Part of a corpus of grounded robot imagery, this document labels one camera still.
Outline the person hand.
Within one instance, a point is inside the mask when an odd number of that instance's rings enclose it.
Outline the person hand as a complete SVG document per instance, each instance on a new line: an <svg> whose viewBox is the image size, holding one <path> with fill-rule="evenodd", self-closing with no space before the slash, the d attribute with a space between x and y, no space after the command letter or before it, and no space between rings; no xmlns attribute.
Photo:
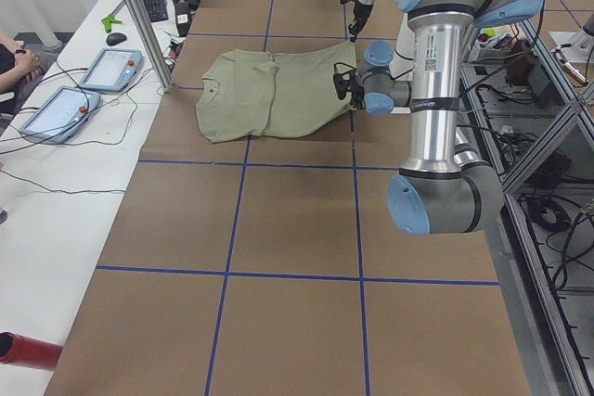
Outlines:
<svg viewBox="0 0 594 396"><path fill-rule="evenodd" d="M42 74L40 59L30 50L18 49L15 53L17 79L33 80Z"/></svg>

